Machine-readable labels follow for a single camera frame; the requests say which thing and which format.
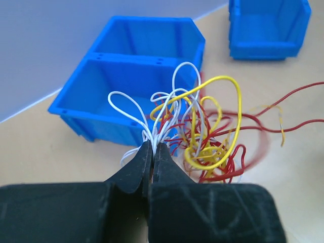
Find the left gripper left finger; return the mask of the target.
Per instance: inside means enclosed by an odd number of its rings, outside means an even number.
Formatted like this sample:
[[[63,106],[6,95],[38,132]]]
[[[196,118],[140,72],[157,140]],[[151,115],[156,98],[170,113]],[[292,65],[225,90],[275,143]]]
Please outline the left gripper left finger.
[[[102,182],[1,187],[1,242],[130,242],[141,232],[152,146]]]

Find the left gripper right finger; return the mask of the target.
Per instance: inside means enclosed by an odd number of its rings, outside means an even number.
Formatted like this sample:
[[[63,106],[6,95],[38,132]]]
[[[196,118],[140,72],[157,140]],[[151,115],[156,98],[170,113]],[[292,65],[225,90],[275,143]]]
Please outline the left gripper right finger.
[[[149,188],[150,242],[286,242],[271,194],[255,184],[198,184],[159,144]]]

